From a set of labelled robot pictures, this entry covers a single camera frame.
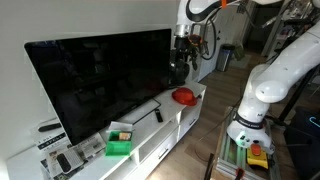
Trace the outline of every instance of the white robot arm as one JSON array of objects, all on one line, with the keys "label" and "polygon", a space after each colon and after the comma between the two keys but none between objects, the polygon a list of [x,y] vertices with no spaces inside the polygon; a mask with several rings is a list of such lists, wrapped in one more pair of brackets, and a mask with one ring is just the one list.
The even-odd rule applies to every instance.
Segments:
[{"label": "white robot arm", "polygon": [[[192,24],[206,19],[212,11],[221,7],[222,1],[181,0],[175,31],[177,53],[186,49],[185,39],[190,36]],[[280,0],[253,1],[271,4]],[[226,0],[228,5],[236,2]],[[320,7],[320,0],[313,0],[312,3]],[[238,146],[248,148],[257,143],[268,154],[272,154],[274,146],[263,126],[270,103],[285,98],[290,87],[319,63],[320,23],[283,50],[271,65],[259,65],[252,70],[240,107],[227,129],[228,135]]]}]

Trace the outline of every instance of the tv stand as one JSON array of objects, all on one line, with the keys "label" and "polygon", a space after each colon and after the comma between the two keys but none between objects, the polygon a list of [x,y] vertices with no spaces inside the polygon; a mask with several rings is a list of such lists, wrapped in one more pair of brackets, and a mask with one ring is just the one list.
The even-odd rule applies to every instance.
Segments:
[{"label": "tv stand", "polygon": [[[159,110],[163,118],[162,123],[157,121],[154,112],[143,117],[154,109],[153,106],[158,105],[153,100],[118,120],[130,123],[143,117],[133,126],[132,150],[129,157],[106,157],[101,153],[86,163],[84,169],[71,179],[145,179],[199,118],[206,86],[190,82],[184,87],[191,89],[198,97],[196,106],[188,107],[174,101],[171,93],[175,89],[158,95],[155,99],[161,103]],[[100,131],[100,134],[106,141],[108,136],[105,129]],[[39,154],[40,151],[33,147],[9,159],[7,166],[10,179],[42,179],[39,166],[43,155]]]}]

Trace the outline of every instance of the black screen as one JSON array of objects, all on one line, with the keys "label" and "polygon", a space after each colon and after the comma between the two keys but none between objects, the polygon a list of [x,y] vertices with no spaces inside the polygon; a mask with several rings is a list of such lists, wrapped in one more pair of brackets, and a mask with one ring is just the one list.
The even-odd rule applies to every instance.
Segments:
[{"label": "black screen", "polygon": [[25,49],[75,145],[168,88],[171,30],[30,42]]}]

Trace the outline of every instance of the wooden floor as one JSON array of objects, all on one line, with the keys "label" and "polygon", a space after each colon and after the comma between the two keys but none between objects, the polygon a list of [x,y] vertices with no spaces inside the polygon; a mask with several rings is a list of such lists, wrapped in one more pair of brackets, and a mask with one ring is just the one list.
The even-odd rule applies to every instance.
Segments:
[{"label": "wooden floor", "polygon": [[[204,103],[198,122],[173,148],[159,166],[150,174],[149,180],[184,180],[203,179],[206,171],[207,160],[210,153],[215,153],[220,127],[212,130],[224,118],[228,106],[233,106],[243,94],[249,73],[257,64],[265,59],[254,53],[248,53],[252,58],[246,69],[229,67],[227,72],[213,72],[200,83],[207,86]],[[290,91],[288,98],[273,104],[270,108],[272,115],[278,117],[284,106],[292,95],[294,88]],[[303,105],[312,109],[320,108],[320,95],[316,93],[312,98],[309,95],[312,89],[307,88],[297,105]],[[284,147],[285,141],[282,131],[276,132],[278,159],[281,160],[280,170],[283,179],[297,179],[294,167],[290,159],[286,159],[288,153]]]}]

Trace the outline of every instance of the green box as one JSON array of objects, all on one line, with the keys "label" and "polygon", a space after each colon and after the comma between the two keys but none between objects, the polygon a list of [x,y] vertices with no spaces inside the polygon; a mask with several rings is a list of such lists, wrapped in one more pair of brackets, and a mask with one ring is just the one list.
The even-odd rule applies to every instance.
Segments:
[{"label": "green box", "polygon": [[106,146],[106,156],[130,156],[131,152],[131,137],[127,141],[119,141],[119,134],[121,131],[111,131],[109,135],[109,141]]}]

